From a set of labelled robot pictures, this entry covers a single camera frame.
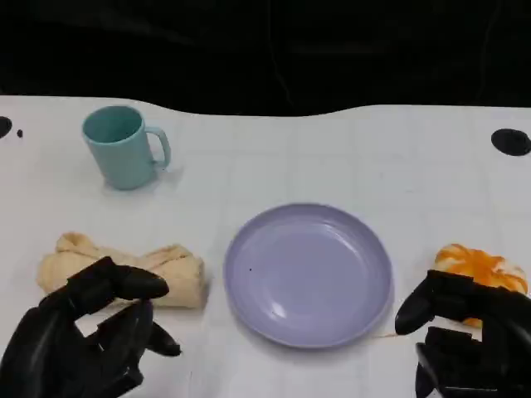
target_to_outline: white table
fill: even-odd
[[[167,132],[177,161],[153,185],[135,192],[104,186],[80,124],[108,104],[131,104]],[[4,96],[0,115],[13,121],[0,140],[2,347],[41,297],[37,265],[65,231],[138,254],[179,242],[207,263],[204,313],[156,313],[184,355],[146,354],[146,380],[131,397],[414,396],[413,343],[426,329],[301,352],[257,337],[231,316],[225,249],[242,222],[271,206],[319,201],[366,221],[393,262],[393,310],[453,241],[505,255],[531,275],[531,156],[512,158],[490,143],[496,129],[531,132],[531,110],[373,106],[280,119],[185,114],[121,99]],[[390,314],[373,335],[391,331]]]

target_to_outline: table surface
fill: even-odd
[[[104,185],[80,125],[108,104],[130,104],[166,131],[175,161],[155,183],[134,192]],[[283,119],[185,114],[125,99],[4,96],[0,115],[13,121],[0,140],[2,347],[41,297],[37,266],[65,231],[136,254],[178,242],[206,261],[205,310],[156,312],[183,356],[147,353],[145,382],[130,397],[412,397],[413,343],[426,329],[378,336],[392,331],[394,312],[435,253],[459,242],[502,254],[531,274],[531,156],[504,155],[490,142],[496,129],[531,132],[531,110],[371,106]],[[386,246],[395,303],[371,338],[296,351],[231,315],[222,285],[230,239],[258,212],[293,201],[343,208]]]

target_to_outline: rolled tortilla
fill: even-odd
[[[42,260],[37,282],[49,294],[63,287],[72,275],[107,255],[117,265],[147,269],[166,280],[169,293],[153,300],[155,306],[200,308],[204,305],[204,263],[180,245],[171,245],[136,257],[96,246],[86,235],[69,232],[57,241],[56,252],[46,255]]]

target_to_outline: orange bread roll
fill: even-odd
[[[504,287],[527,294],[528,283],[524,271],[504,257],[489,255],[483,250],[468,249],[456,243],[443,247],[435,258],[433,269],[452,274],[470,276],[477,284]],[[465,323],[481,328],[479,319],[467,319]]]

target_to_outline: mug handle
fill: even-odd
[[[156,135],[163,146],[164,160],[155,160],[155,167],[166,168],[172,160],[172,149],[169,147],[168,137],[166,137],[166,133],[164,132],[164,130],[158,127],[149,126],[146,126],[146,133]]]

